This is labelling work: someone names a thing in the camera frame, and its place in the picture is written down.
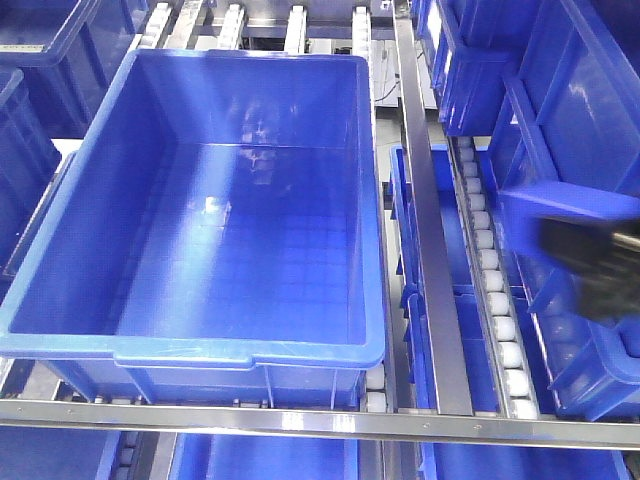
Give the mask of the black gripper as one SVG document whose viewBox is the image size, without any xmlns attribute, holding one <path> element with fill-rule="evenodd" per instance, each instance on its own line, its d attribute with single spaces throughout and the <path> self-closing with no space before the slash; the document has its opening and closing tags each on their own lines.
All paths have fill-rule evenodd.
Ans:
<svg viewBox="0 0 640 480">
<path fill-rule="evenodd" d="M 578 282 L 577 312 L 606 323 L 639 315 L 639 219 L 542 217 L 537 243 Z"/>
</svg>

